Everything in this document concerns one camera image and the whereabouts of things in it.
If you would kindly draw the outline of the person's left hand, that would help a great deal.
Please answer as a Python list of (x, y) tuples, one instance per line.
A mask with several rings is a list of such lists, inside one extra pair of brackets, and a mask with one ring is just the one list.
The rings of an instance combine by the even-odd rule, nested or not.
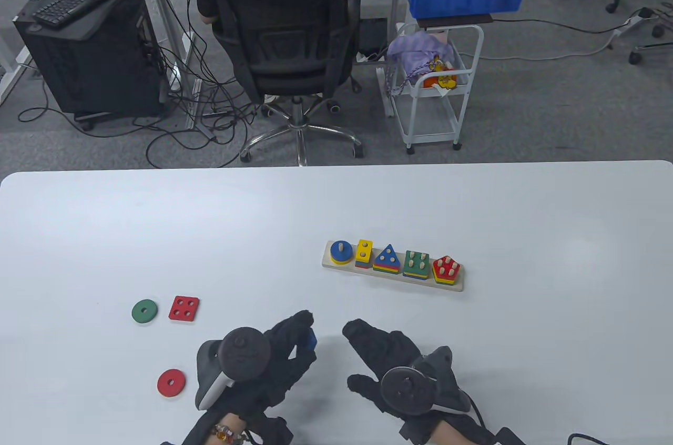
[(217, 398), (204, 414), (210, 430), (235, 416), (252, 428), (266, 410), (284, 401), (289, 390), (317, 360), (313, 314), (301, 310), (266, 332), (245, 327), (217, 341), (223, 382), (214, 382)]

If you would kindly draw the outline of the person's right hand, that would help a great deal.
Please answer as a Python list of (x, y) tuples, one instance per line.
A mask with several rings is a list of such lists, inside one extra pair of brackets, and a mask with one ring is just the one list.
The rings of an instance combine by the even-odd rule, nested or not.
[(347, 387), (382, 413), (402, 421), (401, 436), (429, 443), (443, 425), (472, 443), (489, 443), (471, 415), (471, 401), (457, 384), (447, 346), (423, 355), (399, 330), (377, 329), (360, 318), (344, 325), (343, 335), (373, 376), (350, 375)]

